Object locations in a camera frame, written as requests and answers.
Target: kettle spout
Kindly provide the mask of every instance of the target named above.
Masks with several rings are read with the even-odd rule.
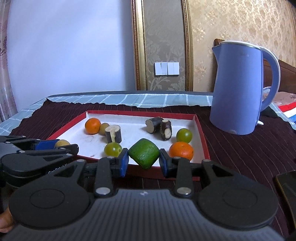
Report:
[[[217,45],[215,47],[212,47],[212,50],[214,52],[214,55],[216,57],[217,62],[219,61],[220,51],[221,51],[221,45]]]

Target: tray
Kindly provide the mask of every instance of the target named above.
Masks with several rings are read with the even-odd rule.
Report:
[[[145,121],[157,116],[171,121],[172,138],[170,140],[163,141],[159,133],[150,134],[146,131]],[[194,149],[194,156],[191,162],[201,163],[203,159],[210,158],[202,128],[197,116],[193,114],[89,110],[71,120],[48,139],[65,139],[71,144],[77,144],[79,146],[78,158],[86,159],[87,162],[96,162],[106,156],[104,147],[107,144],[107,139],[99,134],[89,135],[85,132],[85,122],[93,117],[98,118],[101,123],[119,125],[122,136],[120,145],[122,148],[128,149],[139,139],[146,138],[156,144],[159,149],[164,148],[168,152],[170,146],[176,142],[177,131],[181,128],[187,128],[193,133],[190,145]],[[145,178],[164,178],[158,160],[152,168],[143,170],[130,158],[127,174]]]

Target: tangerine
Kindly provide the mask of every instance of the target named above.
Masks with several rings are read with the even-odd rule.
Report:
[[[186,142],[175,142],[174,144],[171,145],[169,149],[169,155],[170,157],[184,157],[187,158],[188,160],[192,160],[193,158],[193,147],[189,145]]]
[[[97,134],[101,127],[101,122],[97,118],[90,118],[86,121],[85,130],[89,134]]]

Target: ribbed gray surface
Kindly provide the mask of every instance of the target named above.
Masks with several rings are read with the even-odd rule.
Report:
[[[80,220],[55,230],[17,226],[5,241],[283,241],[269,226],[256,231],[234,231],[205,219],[190,200],[168,190],[119,190],[97,199]]]

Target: small potato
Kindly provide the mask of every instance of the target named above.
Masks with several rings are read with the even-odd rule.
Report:
[[[70,143],[68,141],[66,141],[66,140],[59,140],[59,141],[56,142],[54,147],[66,146],[66,145],[70,145]]]
[[[99,130],[99,134],[100,135],[102,135],[102,136],[104,136],[105,135],[105,129],[108,127],[108,126],[110,126],[108,123],[103,123],[103,124],[101,124],[101,126],[100,126],[100,130]]]

